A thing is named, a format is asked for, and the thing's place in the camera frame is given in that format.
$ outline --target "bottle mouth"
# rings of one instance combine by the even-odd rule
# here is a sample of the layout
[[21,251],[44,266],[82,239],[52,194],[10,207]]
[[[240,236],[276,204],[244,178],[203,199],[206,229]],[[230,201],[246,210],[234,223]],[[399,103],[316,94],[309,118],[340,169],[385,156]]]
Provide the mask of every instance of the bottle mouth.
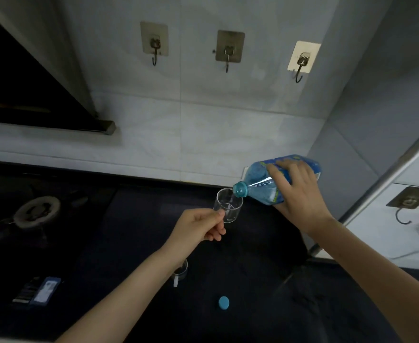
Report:
[[236,197],[246,197],[247,196],[247,185],[243,181],[240,181],[233,185],[233,194]]

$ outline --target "person's right arm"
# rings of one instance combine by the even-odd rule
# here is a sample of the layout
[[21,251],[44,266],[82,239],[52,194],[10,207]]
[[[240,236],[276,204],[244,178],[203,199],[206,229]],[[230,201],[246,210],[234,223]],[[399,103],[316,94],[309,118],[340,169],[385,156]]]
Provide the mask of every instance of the person's right arm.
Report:
[[403,341],[419,342],[419,282],[332,217],[306,163],[277,164],[289,171],[292,185],[274,165],[268,165],[284,196],[284,203],[275,207],[354,278]]

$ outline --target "human arm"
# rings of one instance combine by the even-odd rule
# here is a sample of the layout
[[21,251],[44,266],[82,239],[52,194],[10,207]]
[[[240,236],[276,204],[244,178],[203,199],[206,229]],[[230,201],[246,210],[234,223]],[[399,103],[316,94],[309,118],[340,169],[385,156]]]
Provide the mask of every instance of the human arm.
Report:
[[325,249],[361,286],[405,342],[419,342],[419,282],[362,242],[325,206],[311,168],[284,161],[292,185],[273,165],[271,177],[284,196],[276,208]]
[[173,271],[204,239],[221,240],[224,211],[189,209],[167,242],[144,260],[117,288],[88,311],[56,342],[121,343]]

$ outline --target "person's left hand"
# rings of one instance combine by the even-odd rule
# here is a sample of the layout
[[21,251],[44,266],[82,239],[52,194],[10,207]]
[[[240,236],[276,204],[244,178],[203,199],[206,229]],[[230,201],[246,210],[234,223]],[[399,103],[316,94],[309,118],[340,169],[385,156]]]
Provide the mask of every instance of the person's left hand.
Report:
[[224,215],[223,209],[217,212],[211,208],[186,209],[162,248],[176,262],[183,262],[201,241],[222,239],[227,232],[222,221]]

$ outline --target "plastic bottle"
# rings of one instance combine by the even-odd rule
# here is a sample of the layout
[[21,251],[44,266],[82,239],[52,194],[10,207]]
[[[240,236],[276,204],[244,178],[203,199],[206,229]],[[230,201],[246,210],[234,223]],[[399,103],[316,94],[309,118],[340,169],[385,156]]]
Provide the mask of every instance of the plastic bottle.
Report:
[[[317,161],[293,154],[266,161],[254,162],[247,170],[244,180],[233,185],[233,194],[236,197],[250,196],[267,205],[284,202],[284,198],[276,187],[273,179],[270,177],[266,166],[267,164],[275,164],[276,160],[283,160],[286,158],[306,162],[313,170],[316,178],[319,179],[319,176],[321,175],[321,166]],[[284,173],[284,177],[286,177],[287,181],[292,183],[288,171],[276,164],[275,166]]]

